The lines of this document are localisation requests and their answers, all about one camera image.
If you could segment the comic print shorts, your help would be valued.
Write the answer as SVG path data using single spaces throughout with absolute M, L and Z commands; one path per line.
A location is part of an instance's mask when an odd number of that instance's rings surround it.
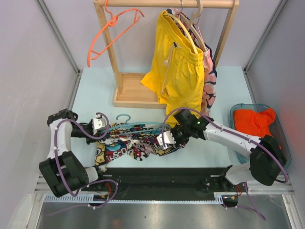
M 101 171 L 106 171 L 106 165 L 123 155 L 129 155 L 136 161 L 143 161 L 150 155 L 164 156 L 183 147 L 169 146 L 162 150 L 157 142 L 160 131 L 145 131 L 143 133 L 119 132 L 113 135 L 107 133 L 105 138 L 95 142 L 95 166 Z

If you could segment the teal plastic hanger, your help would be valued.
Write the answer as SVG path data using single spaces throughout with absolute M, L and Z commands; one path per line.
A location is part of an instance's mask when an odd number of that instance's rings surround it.
M 131 116 L 129 114 L 119 114 L 116 116 L 118 121 L 121 117 L 125 117 L 126 120 L 123 123 L 113 123 L 108 129 L 108 133 L 113 135 L 119 134 L 119 132 L 132 132 L 132 133 L 143 133 L 145 131 L 160 131 L 163 123 L 160 122 L 133 122 L 130 123 Z

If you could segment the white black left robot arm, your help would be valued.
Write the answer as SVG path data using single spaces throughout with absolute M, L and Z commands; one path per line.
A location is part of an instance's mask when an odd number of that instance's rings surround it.
M 63 109 L 47 119 L 51 130 L 51 146 L 47 159 L 39 163 L 39 170 L 56 197 L 70 194 L 75 197 L 86 186 L 99 191 L 105 186 L 105 178 L 95 167 L 84 167 L 71 150 L 71 138 L 86 138 L 93 135 L 92 121 L 76 124 L 78 115 Z

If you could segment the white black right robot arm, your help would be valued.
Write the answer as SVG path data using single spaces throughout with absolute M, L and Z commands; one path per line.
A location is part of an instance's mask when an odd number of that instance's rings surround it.
M 202 139 L 219 143 L 249 159 L 247 163 L 226 168 L 220 179 L 220 187 L 224 191 L 232 191 L 237 184 L 253 180 L 265 186 L 272 186 L 274 182 L 279 182 L 280 174 L 284 175 L 281 183 L 288 181 L 284 168 L 287 159 L 274 137 L 241 133 L 192 108 L 176 108 L 169 116 L 173 116 L 178 122 L 171 129 L 176 143 L 186 143 L 190 137 Z

